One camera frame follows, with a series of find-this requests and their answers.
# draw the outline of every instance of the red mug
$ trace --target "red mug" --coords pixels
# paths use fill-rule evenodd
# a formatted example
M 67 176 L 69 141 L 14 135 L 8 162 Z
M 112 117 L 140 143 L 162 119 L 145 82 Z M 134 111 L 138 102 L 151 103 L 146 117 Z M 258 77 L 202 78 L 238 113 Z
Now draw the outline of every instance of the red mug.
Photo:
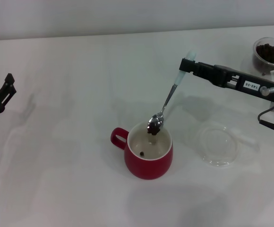
M 142 152 L 140 154 L 134 153 L 134 150 L 131 148 L 132 142 L 138 140 L 136 137 L 141 133 L 143 136 L 147 134 L 146 126 L 146 123 L 138 124 L 130 132 L 122 128 L 116 128 L 111 134 L 111 142 L 124 150 L 124 161 L 133 175 L 141 179 L 152 180 L 162 176 L 170 168 L 173 158 L 173 142 L 169 131 L 163 128 L 159 133 L 162 133 L 161 135 L 164 136 L 163 145 L 165 149 L 160 157 L 146 159 L 146 156 L 145 158 L 141 156 Z M 117 136 L 124 138 L 126 142 L 120 140 Z

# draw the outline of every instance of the coffee beans in glass bowl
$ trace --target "coffee beans in glass bowl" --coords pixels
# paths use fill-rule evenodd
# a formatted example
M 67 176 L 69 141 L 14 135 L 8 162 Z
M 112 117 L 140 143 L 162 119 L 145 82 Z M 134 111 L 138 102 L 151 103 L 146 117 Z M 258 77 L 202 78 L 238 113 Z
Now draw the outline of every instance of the coffee beans in glass bowl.
M 254 43 L 253 63 L 262 75 L 274 70 L 274 38 L 264 37 Z

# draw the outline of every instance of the black metal bracket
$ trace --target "black metal bracket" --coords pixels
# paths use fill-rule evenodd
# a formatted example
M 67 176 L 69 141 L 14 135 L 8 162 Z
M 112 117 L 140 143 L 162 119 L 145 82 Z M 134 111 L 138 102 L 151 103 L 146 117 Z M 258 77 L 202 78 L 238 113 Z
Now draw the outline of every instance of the black metal bracket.
M 10 101 L 13 95 L 16 93 L 14 88 L 14 78 L 11 73 L 5 78 L 5 83 L 3 87 L 0 89 L 0 113 L 5 110 L 6 104 Z
M 202 62 L 195 63 L 195 61 L 187 59 L 182 59 L 179 69 L 184 72 L 193 72 L 193 75 L 207 79 L 215 86 L 230 88 L 274 102 L 274 93 L 263 96 L 260 92 L 261 87 L 274 87 L 274 82 L 272 81 L 236 71 L 225 66 L 213 66 Z

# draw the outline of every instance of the spoon handle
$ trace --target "spoon handle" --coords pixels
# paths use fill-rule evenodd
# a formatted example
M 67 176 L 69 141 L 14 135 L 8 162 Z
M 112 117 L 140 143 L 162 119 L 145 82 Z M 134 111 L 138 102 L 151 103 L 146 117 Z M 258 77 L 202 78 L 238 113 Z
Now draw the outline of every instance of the spoon handle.
M 188 54 L 186 55 L 185 59 L 193 61 L 196 58 L 196 53 L 193 51 L 189 51 Z M 177 86 L 181 83 L 183 77 L 185 76 L 185 72 L 179 70 L 179 73 L 175 79 L 175 83 Z
M 162 110 L 161 110 L 162 113 L 164 112 L 164 109 L 165 109 L 166 105 L 168 104 L 169 100 L 171 99 L 172 95 L 174 94 L 174 92 L 175 92 L 177 86 L 178 86 L 178 85 L 173 84 L 173 86 L 171 87 L 171 90 L 170 90 L 170 92 L 169 92 L 169 95 L 167 96 L 166 101 L 165 101 L 165 103 L 164 103 L 164 105 L 163 105 L 163 107 L 162 107 Z

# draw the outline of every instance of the glass bowl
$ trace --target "glass bowl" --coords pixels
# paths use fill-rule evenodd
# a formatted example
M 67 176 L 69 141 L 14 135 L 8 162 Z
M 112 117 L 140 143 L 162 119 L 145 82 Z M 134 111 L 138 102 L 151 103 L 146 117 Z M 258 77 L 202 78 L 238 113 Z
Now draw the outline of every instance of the glass bowl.
M 270 74 L 270 71 L 274 70 L 274 64 L 270 63 L 268 61 L 265 61 L 263 58 L 259 56 L 257 53 L 257 46 L 264 45 L 264 44 L 270 44 L 271 46 L 274 46 L 274 38 L 271 37 L 264 37 L 259 40 L 257 40 L 254 43 L 253 46 L 253 64 L 254 67 L 263 74 Z
M 195 137 L 195 148 L 201 158 L 213 166 L 231 164 L 239 153 L 236 136 L 217 122 L 205 122 Z

